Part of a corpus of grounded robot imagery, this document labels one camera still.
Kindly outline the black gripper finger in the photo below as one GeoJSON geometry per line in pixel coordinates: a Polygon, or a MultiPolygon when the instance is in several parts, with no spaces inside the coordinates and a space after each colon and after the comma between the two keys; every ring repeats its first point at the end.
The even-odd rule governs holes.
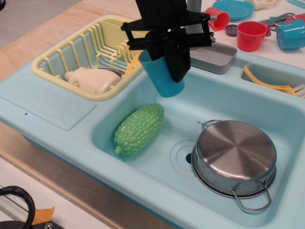
{"type": "Polygon", "coordinates": [[[146,50],[149,53],[150,58],[154,61],[164,56],[163,45],[167,39],[167,36],[145,36],[146,50]]]}
{"type": "Polygon", "coordinates": [[[190,69],[190,49],[183,42],[169,41],[164,52],[172,78],[179,83],[190,69]]]}

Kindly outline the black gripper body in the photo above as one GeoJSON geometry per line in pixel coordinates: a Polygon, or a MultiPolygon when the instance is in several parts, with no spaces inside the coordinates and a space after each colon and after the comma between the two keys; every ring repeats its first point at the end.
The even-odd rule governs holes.
{"type": "Polygon", "coordinates": [[[208,25],[211,16],[201,12],[200,0],[137,0],[136,4],[141,19],[121,26],[132,50],[147,49],[149,43],[161,47],[177,41],[194,48],[215,42],[208,25]]]}

